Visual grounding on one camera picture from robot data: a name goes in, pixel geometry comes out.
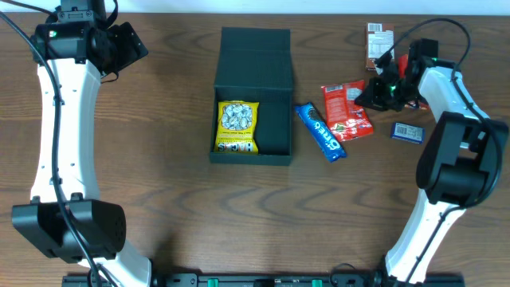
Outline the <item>yellow Hacks candy bag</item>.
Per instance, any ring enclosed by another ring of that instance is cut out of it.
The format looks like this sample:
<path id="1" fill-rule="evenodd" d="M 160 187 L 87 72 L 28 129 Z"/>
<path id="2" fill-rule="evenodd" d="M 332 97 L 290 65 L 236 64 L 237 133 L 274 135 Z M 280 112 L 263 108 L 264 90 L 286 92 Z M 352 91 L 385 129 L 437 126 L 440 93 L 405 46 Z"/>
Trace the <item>yellow Hacks candy bag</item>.
<path id="1" fill-rule="evenodd" d="M 258 153 L 254 139 L 258 102 L 240 100 L 218 103 L 218 126 L 214 152 Z"/>

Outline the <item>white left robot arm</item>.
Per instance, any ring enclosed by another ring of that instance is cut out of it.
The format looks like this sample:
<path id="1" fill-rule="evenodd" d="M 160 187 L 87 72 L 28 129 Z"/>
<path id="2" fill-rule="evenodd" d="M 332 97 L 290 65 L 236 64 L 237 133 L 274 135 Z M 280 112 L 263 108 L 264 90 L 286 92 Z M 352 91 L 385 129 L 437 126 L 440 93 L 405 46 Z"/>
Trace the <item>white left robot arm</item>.
<path id="1" fill-rule="evenodd" d="M 88 268 L 87 285 L 149 286 L 152 264 L 127 239 L 121 206 L 104 202 L 94 164 L 102 79 L 147 55 L 128 23 L 39 25 L 29 38 L 41 86 L 41 143 L 29 202 L 14 228 L 48 258 Z"/>

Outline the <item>dark green box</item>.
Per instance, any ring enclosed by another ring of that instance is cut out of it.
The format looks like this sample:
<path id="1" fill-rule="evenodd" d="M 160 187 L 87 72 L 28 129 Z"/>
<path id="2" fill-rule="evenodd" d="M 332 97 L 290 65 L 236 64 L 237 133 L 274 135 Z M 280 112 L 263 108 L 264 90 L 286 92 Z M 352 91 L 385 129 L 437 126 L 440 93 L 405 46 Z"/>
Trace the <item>dark green box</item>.
<path id="1" fill-rule="evenodd" d="M 292 162 L 294 76 L 288 29 L 222 28 L 214 81 L 210 162 L 288 166 Z M 256 155 L 216 152 L 218 103 L 257 102 Z"/>

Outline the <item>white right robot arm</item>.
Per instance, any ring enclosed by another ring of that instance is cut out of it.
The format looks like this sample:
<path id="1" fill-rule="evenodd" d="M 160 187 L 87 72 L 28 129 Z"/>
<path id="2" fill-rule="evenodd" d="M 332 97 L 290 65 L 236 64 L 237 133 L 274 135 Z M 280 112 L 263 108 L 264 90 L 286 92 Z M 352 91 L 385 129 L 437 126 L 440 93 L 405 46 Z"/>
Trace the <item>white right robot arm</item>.
<path id="1" fill-rule="evenodd" d="M 418 161 L 417 202 L 371 285 L 422 286 L 429 283 L 429 263 L 452 225 L 495 189 L 509 128 L 478 107 L 459 63 L 441 59 L 435 40 L 412 42 L 405 64 L 395 62 L 388 50 L 375 67 L 378 75 L 356 98 L 357 105 L 399 112 L 412 100 L 424 100 L 436 126 Z"/>

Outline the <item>red Hacks candy bag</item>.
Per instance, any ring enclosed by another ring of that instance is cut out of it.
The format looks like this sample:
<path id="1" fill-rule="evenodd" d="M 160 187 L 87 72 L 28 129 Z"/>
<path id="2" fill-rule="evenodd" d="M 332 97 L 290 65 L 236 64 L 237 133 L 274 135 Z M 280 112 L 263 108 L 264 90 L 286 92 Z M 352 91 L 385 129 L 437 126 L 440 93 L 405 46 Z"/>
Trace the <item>red Hacks candy bag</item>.
<path id="1" fill-rule="evenodd" d="M 341 85 L 322 87 L 326 108 L 326 124 L 340 141 L 358 139 L 374 133 L 364 108 L 355 99 L 364 90 L 365 81 L 354 81 Z"/>

